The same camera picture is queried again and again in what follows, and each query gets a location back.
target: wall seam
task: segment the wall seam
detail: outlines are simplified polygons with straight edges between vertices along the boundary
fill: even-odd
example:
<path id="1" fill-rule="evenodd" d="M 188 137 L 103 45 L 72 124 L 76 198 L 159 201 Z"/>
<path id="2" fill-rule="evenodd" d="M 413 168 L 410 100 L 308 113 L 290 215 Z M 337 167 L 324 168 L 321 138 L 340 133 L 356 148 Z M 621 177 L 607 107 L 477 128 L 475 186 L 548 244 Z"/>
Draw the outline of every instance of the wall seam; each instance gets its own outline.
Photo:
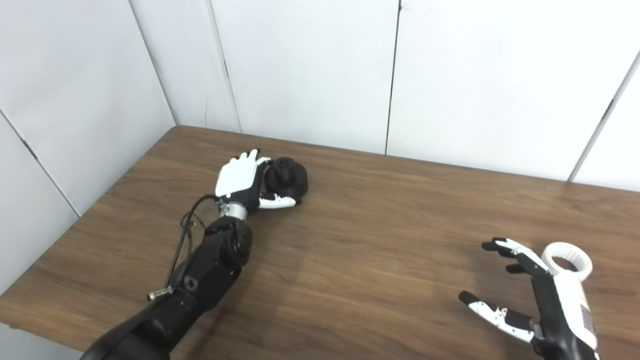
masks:
<path id="1" fill-rule="evenodd" d="M 166 101 L 166 105 L 169 107 L 169 111 L 171 112 L 171 116 L 173 117 L 173 121 L 175 125 L 180 125 L 180 120 L 178 115 L 173 110 L 173 106 L 171 106 L 171 102 L 169 101 L 169 97 L 166 94 L 166 90 L 164 88 L 164 83 L 160 78 L 160 73 L 158 72 L 159 65 L 157 64 L 156 57 L 151 53 L 151 49 L 149 49 L 149 44 L 147 42 L 147 38 L 145 36 L 144 31 L 142 31 L 142 27 L 140 26 L 140 20 L 138 18 L 138 14 L 136 13 L 136 8 L 133 6 L 132 0 L 129 0 L 129 6 L 131 7 L 131 12 L 133 13 L 133 18 L 136 19 L 136 25 L 138 25 L 138 30 L 140 31 L 140 36 L 142 36 L 142 41 L 145 43 L 145 47 L 147 48 L 147 54 L 149 54 L 149 58 L 151 59 L 151 65 L 154 67 L 154 71 L 156 72 L 156 77 L 158 79 L 158 83 L 160 84 L 160 89 L 162 89 L 162 93 L 164 95 L 164 99 Z"/>
<path id="2" fill-rule="evenodd" d="M 29 153 L 31 153 L 31 156 L 35 159 L 35 161 L 38 163 L 38 165 L 40 166 L 40 168 L 42 169 L 42 171 L 44 171 L 44 173 L 47 175 L 47 177 L 49 178 L 49 180 L 51 181 L 51 183 L 56 187 L 58 193 L 60 193 L 60 195 L 62 196 L 63 199 L 65 199 L 65 201 L 67 202 L 67 204 L 69 205 L 69 207 L 71 208 L 71 210 L 73 210 L 73 212 L 76 214 L 76 216 L 78 218 L 80 218 L 80 213 L 78 212 L 78 210 L 76 209 L 76 207 L 71 203 L 71 201 L 69 200 L 69 198 L 67 197 L 67 195 L 62 191 L 62 189 L 60 188 L 60 186 L 58 186 L 58 183 L 53 179 L 53 176 L 51 176 L 51 174 L 49 173 L 49 171 L 47 171 L 47 169 L 44 167 L 44 165 L 40 162 L 40 159 L 38 159 L 38 156 L 36 155 L 36 153 L 33 151 L 33 149 L 31 148 L 31 146 L 29 146 L 29 144 L 27 143 L 27 141 L 24 139 L 24 137 L 22 137 L 22 135 L 20 135 L 20 133 L 18 132 L 18 130 L 15 128 L 15 126 L 13 126 L 13 124 L 11 123 L 11 121 L 9 121 L 9 118 L 6 116 L 6 114 L 4 113 L 4 111 L 0 108 L 0 116 L 2 116 L 4 118 L 4 120 L 7 122 L 7 124 L 9 124 L 9 126 L 11 127 L 11 129 L 13 130 L 13 132 L 15 133 L 15 136 L 18 136 L 18 138 L 20 139 L 20 141 L 22 141 L 22 143 L 24 144 L 24 146 L 27 148 L 27 150 L 29 151 Z"/>
<path id="3" fill-rule="evenodd" d="M 567 179 L 568 182 L 572 183 L 575 180 L 575 177 L 578 175 L 578 172 L 582 168 L 582 164 L 584 163 L 584 160 L 586 160 L 587 156 L 589 156 L 589 153 L 591 152 L 591 149 L 593 148 L 596 141 L 598 140 L 598 137 L 600 136 L 602 129 L 604 128 L 607 121 L 609 120 L 609 117 L 611 117 L 611 114 L 616 108 L 616 105 L 618 105 L 618 101 L 620 100 L 620 97 L 622 97 L 622 94 L 625 92 L 625 89 L 627 89 L 627 85 L 629 84 L 629 81 L 631 81 L 631 78 L 634 76 L 634 73 L 636 72 L 638 65 L 640 65 L 640 51 L 638 51 L 638 53 L 636 54 L 636 58 L 634 58 L 634 61 L 631 63 L 629 70 L 625 74 L 625 77 L 622 79 L 622 82 L 620 83 L 620 86 L 616 90 L 616 93 L 613 95 L 613 98 L 611 99 L 611 102 L 607 106 L 607 109 L 604 111 L 604 114 L 602 115 L 600 122 L 598 123 L 595 130 L 593 131 L 593 134 L 591 134 L 591 138 L 587 142 L 587 145 L 584 147 L 584 150 L 582 151 L 582 154 L 580 155 L 578 162 L 576 162 L 575 166 L 573 167 L 573 170 L 571 171 L 571 174 L 569 175 L 569 178 Z"/>
<path id="4" fill-rule="evenodd" d="M 240 123 L 240 116 L 238 115 L 238 109 L 236 106 L 236 97 L 234 95 L 234 91 L 231 86 L 231 78 L 229 76 L 229 70 L 227 68 L 227 60 L 225 59 L 225 52 L 222 49 L 222 41 L 220 40 L 218 23 L 216 22 L 216 16 L 213 12 L 213 4 L 211 3 L 211 0 L 204 0 L 204 2 L 206 3 L 207 10 L 209 11 L 209 22 L 211 23 L 211 28 L 213 30 L 213 37 L 216 39 L 216 48 L 218 49 L 218 54 L 220 55 L 220 65 L 222 66 L 222 73 L 225 76 L 225 84 L 227 86 L 227 91 L 229 92 L 229 97 L 230 97 L 230 101 L 234 111 L 234 115 L 236 116 L 238 129 L 240 130 L 240 133 L 243 134 L 242 124 Z"/>
<path id="5" fill-rule="evenodd" d="M 391 65 L 391 87 L 389 89 L 389 111 L 387 113 L 387 136 L 385 137 L 385 155 L 389 145 L 389 128 L 391 127 L 391 102 L 394 98 L 394 77 L 396 75 L 396 54 L 398 50 L 398 29 L 400 28 L 400 11 L 402 11 L 402 0 L 398 0 L 398 13 L 396 15 L 396 39 L 394 41 L 394 61 Z"/>

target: wood grain surface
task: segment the wood grain surface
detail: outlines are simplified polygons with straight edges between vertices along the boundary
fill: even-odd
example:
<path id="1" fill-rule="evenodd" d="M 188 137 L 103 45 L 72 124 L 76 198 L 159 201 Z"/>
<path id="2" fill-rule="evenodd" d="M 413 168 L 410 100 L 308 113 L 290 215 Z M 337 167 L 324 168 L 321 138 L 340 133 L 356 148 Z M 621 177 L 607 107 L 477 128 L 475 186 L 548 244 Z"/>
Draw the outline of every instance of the wood grain surface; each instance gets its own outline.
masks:
<path id="1" fill-rule="evenodd" d="M 0 321 L 86 349 L 145 307 L 179 218 L 254 147 L 305 165 L 309 192 L 249 218 L 242 276 L 172 359 L 537 359 L 457 299 L 537 314 L 529 277 L 480 248 L 492 236 L 583 248 L 599 352 L 640 354 L 640 193 L 193 127 L 165 135 L 0 297 Z"/>

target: white finger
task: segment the white finger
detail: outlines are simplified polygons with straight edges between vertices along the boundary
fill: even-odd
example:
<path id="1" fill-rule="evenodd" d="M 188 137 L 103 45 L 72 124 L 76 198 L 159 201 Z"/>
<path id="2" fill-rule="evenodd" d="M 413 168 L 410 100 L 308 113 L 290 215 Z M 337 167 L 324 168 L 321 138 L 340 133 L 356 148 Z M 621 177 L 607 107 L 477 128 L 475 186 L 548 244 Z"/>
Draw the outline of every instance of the white finger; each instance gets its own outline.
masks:
<path id="1" fill-rule="evenodd" d="M 255 164 L 260 165 L 261 163 L 265 163 L 267 161 L 271 161 L 271 158 L 267 158 L 266 156 L 263 156 L 259 158 L 258 161 L 255 162 Z"/>
<path id="2" fill-rule="evenodd" d="M 278 195 L 272 195 L 271 197 L 273 199 L 269 199 L 268 197 L 260 198 L 260 209 L 282 209 L 296 205 L 296 201 L 288 196 L 279 197 Z"/>

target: cable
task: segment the cable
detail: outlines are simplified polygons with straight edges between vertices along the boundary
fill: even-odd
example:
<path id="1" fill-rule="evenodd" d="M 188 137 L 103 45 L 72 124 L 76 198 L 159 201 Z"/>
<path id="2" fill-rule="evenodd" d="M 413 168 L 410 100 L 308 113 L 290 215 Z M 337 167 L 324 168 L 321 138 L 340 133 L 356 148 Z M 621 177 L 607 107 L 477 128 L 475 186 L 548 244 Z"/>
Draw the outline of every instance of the cable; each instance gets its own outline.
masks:
<path id="1" fill-rule="evenodd" d="M 195 215 L 194 212 L 196 211 L 198 206 L 204 200 L 207 200 L 207 199 L 212 199 L 218 202 L 220 198 L 213 194 L 206 194 L 202 196 L 193 204 L 193 206 L 191 207 L 191 210 L 189 210 L 189 212 L 182 217 L 184 221 L 182 221 L 182 219 L 180 220 L 180 224 L 182 225 L 182 234 L 180 235 L 180 241 L 178 241 L 178 247 L 175 249 L 175 254 L 173 255 L 173 260 L 171 262 L 171 266 L 169 267 L 169 273 L 167 274 L 166 280 L 164 281 L 165 288 L 169 286 L 169 281 L 171 279 L 171 276 L 173 275 L 173 271 L 175 270 L 175 264 L 178 262 L 178 257 L 180 256 L 180 250 L 182 250 L 184 237 L 187 236 L 187 241 L 188 241 L 187 258 L 184 260 L 184 266 L 182 266 L 182 269 L 180 270 L 180 275 L 178 276 L 179 284 L 181 284 L 182 281 L 184 280 L 184 275 L 186 273 L 187 267 L 189 267 L 189 263 L 191 262 L 191 250 L 193 248 L 193 237 L 191 235 L 191 226 L 189 226 L 191 224 L 191 217 Z M 202 225 L 202 227 L 205 227 L 202 219 L 200 219 L 198 215 L 195 215 L 195 216 L 196 216 L 196 219 L 198 219 L 198 221 L 200 222 L 200 225 Z"/>

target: white circular handle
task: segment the white circular handle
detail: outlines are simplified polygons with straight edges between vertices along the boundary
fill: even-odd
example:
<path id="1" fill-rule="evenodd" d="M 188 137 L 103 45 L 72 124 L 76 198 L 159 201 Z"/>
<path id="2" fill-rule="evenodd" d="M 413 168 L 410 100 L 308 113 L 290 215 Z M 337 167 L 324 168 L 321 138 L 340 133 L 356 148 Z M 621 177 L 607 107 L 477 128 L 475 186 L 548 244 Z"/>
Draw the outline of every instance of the white circular handle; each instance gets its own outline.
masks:
<path id="1" fill-rule="evenodd" d="M 578 271 L 574 272 L 561 267 L 553 258 L 569 261 Z M 593 263 L 587 253 L 570 243 L 557 242 L 547 245 L 542 252 L 542 262 L 549 267 L 553 276 L 568 271 L 574 273 L 580 281 L 584 281 L 593 270 Z"/>

